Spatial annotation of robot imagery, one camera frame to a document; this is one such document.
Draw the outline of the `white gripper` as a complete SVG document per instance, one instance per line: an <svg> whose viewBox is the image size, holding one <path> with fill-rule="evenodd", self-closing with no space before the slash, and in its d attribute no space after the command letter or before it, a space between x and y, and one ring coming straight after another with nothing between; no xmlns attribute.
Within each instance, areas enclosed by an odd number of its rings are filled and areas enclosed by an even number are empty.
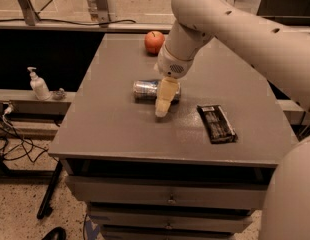
<svg viewBox="0 0 310 240"><path fill-rule="evenodd" d="M161 47L154 66L154 69L164 76L157 87L155 102L155 115L157 117L165 117L168 113L171 102L179 89L177 79L184 77L192 64L192 60L180 60L173 56L166 45Z"/></svg>

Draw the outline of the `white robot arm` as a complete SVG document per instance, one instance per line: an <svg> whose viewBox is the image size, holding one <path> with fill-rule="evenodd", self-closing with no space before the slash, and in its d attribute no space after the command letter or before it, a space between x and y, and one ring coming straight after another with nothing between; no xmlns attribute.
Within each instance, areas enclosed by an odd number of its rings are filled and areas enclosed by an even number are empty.
<svg viewBox="0 0 310 240"><path fill-rule="evenodd" d="M217 38L310 114L310 34L233 7L234 0L171 0L175 22L155 67L164 117L196 53ZM277 166L265 196L260 240L310 240L310 136Z"/></svg>

